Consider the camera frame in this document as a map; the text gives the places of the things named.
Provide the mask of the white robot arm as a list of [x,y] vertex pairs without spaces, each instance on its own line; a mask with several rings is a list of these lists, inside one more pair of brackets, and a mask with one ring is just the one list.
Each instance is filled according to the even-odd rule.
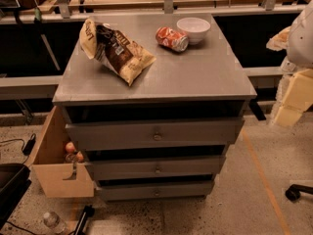
[[281,79],[272,122],[283,127],[295,125],[313,105],[313,1],[288,26],[266,44],[270,50],[287,50],[281,69],[300,68],[292,76]]

